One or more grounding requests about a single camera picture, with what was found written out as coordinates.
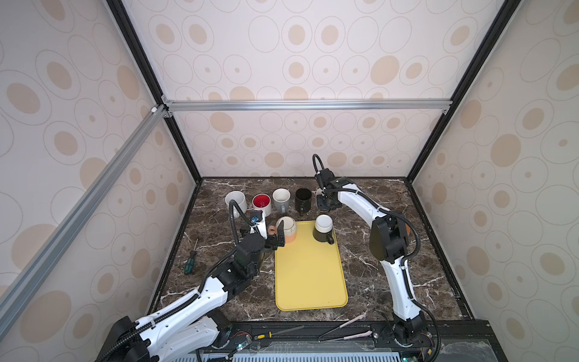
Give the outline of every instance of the gray mug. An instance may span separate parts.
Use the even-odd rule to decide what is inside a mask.
[[[276,210],[280,214],[285,214],[290,208],[290,190],[288,189],[277,189],[273,192],[273,204]]]

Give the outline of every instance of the patterned wall panel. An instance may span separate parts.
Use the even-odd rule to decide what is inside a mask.
[[[443,98],[502,0],[132,0],[168,98]]]
[[[203,176],[406,176],[440,109],[176,112]]]
[[[0,295],[151,109],[98,0],[0,3]]]
[[[163,122],[0,342],[1,362],[94,361],[112,323],[143,316],[193,192]]]
[[[509,361],[579,350],[579,1],[533,0],[415,187]]]

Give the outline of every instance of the marble countertop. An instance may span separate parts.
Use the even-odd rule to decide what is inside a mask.
[[[420,221],[406,186],[399,180],[354,179],[358,187],[390,210],[403,212],[417,227],[422,239],[419,255],[409,262],[416,297],[439,320],[463,319],[452,290],[432,248],[424,225]],[[205,180],[193,207],[185,234],[171,266],[158,309],[172,303],[199,285],[207,268],[216,263],[233,247],[228,210],[224,198],[228,192],[245,193],[251,199],[259,193],[271,196],[277,188],[292,193],[287,214],[297,221],[315,220],[320,213],[313,199],[312,209],[300,217],[294,209],[294,194],[298,188],[312,191],[317,188],[314,179],[212,179]],[[221,310],[231,321],[260,320],[347,320],[367,312],[367,320],[383,320],[382,312],[391,319],[392,297],[384,270],[368,248],[370,229],[351,209],[344,206],[331,212],[338,238],[342,268],[348,290],[348,304],[341,308],[297,310],[283,312],[276,306],[274,255],[268,253],[261,273],[251,285],[232,299]],[[266,224],[277,220],[275,209],[266,218]],[[184,265],[191,250],[197,250],[194,273],[185,275]]]

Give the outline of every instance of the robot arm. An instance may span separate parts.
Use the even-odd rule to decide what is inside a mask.
[[[128,317],[118,320],[97,362],[171,361],[209,345],[225,347],[231,323],[215,309],[250,285],[259,274],[265,252],[285,245],[283,223],[278,226],[277,235],[267,235],[262,212],[252,211],[250,218],[252,226],[241,230],[242,239],[210,269],[198,288],[133,323]]]
[[[317,195],[318,209],[330,211],[349,206],[370,227],[369,248],[372,255],[380,261],[390,286],[393,300],[394,337],[402,345],[411,345],[413,340],[426,329],[426,319],[414,295],[408,259],[418,253],[419,240],[415,251],[408,253],[408,220],[399,213],[376,204],[360,191],[356,184],[346,177],[335,177],[333,172],[317,170],[314,155],[316,180],[320,186]]]

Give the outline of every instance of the mug with orange base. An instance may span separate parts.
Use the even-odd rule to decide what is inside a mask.
[[[291,217],[284,216],[277,220],[276,227],[278,227],[282,221],[284,222],[285,243],[289,244],[298,236],[298,224],[296,224],[295,220]]]

